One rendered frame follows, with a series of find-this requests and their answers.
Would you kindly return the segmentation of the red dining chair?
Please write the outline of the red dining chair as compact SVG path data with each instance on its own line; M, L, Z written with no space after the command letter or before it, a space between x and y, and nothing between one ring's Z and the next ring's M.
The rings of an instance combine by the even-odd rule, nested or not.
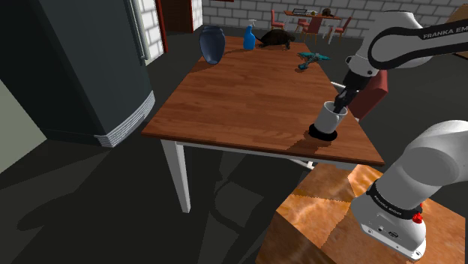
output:
M352 19L352 17L350 16L346 20L346 22L344 23L343 27L337 27L336 29L330 28L329 32L328 32L328 35L327 35L328 40L330 41L332 39L332 35L334 33L337 33L337 34L339 34L338 41L341 41L342 34L346 31L347 26L349 25L351 19Z
M285 23L284 22L278 22L275 19L275 11L271 10L271 30L273 29L285 29Z
M309 36L310 38L314 36L314 43L316 43L317 35L319 33L322 21L323 21L323 18L321 16L312 17L311 21L306 26L302 27L300 38L304 38L304 41L306 41L307 36Z

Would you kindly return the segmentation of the black round coaster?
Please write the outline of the black round coaster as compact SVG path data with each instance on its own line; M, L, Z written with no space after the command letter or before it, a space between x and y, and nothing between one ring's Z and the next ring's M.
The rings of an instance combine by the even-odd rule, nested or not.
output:
M336 130L334 130L332 133L323 133L317 130L314 124L311 124L309 126L308 134L311 137L317 138L318 140L323 140L323 141L328 141L328 142L335 140L338 136L338 132Z

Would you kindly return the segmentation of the wooden table with white legs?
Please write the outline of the wooden table with white legs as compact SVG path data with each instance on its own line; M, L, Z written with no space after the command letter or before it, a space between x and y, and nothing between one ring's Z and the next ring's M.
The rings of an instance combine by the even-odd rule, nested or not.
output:
M352 170L381 166L383 159L352 115L331 142L308 135L336 90L319 64L298 70L303 43L245 50L227 37L216 65L199 60L142 134L158 138L183 212L191 201L185 165L187 146L226 152L316 161Z

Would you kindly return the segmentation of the white mug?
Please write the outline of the white mug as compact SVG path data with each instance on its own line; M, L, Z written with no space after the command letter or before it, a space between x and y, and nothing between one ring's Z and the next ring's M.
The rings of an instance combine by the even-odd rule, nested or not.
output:
M333 101L326 101L322 109L319 112L315 122L313 123L314 127L321 133L331 134L341 123L343 118L348 113L346 107L342 108L339 113L334 112L335 105Z

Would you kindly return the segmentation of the orange patterned robot stand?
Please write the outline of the orange patterned robot stand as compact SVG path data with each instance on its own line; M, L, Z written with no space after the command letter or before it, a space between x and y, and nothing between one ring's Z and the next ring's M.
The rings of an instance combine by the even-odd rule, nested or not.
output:
M418 261L362 232L350 203L381 175L365 165L316 165L277 208L255 264L465 264L465 218L431 199Z

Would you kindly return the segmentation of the teal power drill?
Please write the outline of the teal power drill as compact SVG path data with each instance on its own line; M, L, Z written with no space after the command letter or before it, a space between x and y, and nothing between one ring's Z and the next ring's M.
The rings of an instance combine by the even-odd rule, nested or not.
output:
M298 69L301 71L308 69L308 65L312 62L330 60L328 56L320 55L317 52L298 52L297 55L300 58L305 59L304 63L298 65Z

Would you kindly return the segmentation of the dark turtle figure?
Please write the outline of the dark turtle figure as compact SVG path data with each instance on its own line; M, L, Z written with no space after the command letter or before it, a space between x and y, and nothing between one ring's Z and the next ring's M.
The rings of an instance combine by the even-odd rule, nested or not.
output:
M290 49L290 43L296 40L296 36L284 31L283 29L272 29L265 33L261 38L256 37L260 42L259 48L275 45L285 45L286 48Z

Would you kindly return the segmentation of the dark red chair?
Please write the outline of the dark red chair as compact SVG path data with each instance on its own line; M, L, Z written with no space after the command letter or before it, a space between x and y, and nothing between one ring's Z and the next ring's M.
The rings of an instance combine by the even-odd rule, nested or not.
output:
M380 70L352 100L348 109L355 118L363 119L389 92L388 72Z

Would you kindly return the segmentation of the blue spray bottle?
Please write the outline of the blue spray bottle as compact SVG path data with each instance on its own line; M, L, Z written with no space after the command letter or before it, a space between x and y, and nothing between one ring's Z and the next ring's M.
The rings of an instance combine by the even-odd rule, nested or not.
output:
M243 48L245 50L253 50L255 48L256 37L254 36L252 32L255 22L256 22L255 19L248 20L248 26L245 29L244 40L243 40Z

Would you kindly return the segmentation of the small wooden dining table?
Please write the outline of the small wooden dining table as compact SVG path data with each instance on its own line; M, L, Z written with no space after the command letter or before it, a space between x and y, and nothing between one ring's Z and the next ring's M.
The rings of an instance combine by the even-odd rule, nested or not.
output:
M322 24L321 24L320 29L319 29L319 33L322 33L323 38L326 37L330 28L336 29L342 20L342 18L339 16L322 16L321 14L316 13L314 11L311 11L309 13L294 13L291 10L285 10L284 14L286 15L286 18L284 20L284 23L285 23L284 30L287 30L287 24L289 22L290 17L308 18L311 20L312 17L318 16L318 17L322 17L322 23L324 20L327 20L327 27L322 31L321 30Z

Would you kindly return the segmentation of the dark blue vase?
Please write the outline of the dark blue vase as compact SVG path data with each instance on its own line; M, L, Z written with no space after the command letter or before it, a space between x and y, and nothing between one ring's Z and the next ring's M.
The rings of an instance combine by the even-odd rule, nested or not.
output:
M216 25L206 25L199 35L202 56L210 65L216 65L221 61L225 45L224 31Z

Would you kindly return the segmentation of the dark grey refrigerator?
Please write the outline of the dark grey refrigerator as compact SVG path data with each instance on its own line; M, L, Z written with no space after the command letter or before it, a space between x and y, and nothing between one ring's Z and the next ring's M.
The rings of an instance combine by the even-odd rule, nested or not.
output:
M50 140L113 148L155 96L135 0L0 0L0 81Z

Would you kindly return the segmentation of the red-brown door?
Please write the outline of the red-brown door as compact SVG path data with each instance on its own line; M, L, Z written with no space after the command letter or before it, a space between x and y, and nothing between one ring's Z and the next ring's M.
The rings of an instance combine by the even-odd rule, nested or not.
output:
M168 52L167 32L193 33L191 0L154 0L163 52Z

